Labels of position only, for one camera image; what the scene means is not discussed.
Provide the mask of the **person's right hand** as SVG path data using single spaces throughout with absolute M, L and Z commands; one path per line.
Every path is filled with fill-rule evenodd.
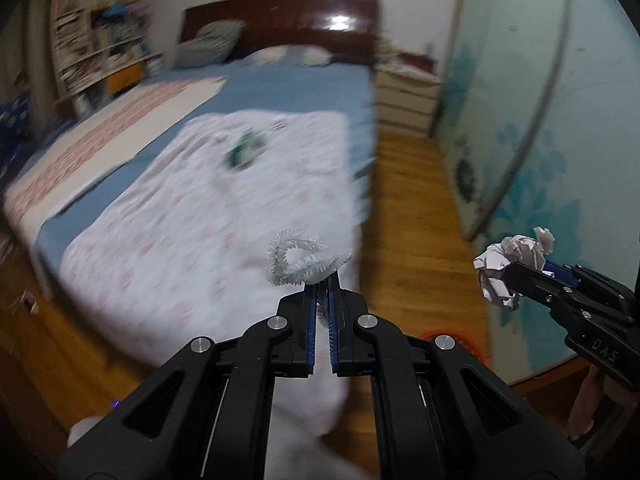
M 571 441 L 588 434 L 592 429 L 593 415 L 602 398 L 602 382 L 597 367 L 592 366 L 582 382 L 576 400 L 568 416 L 566 435 Z

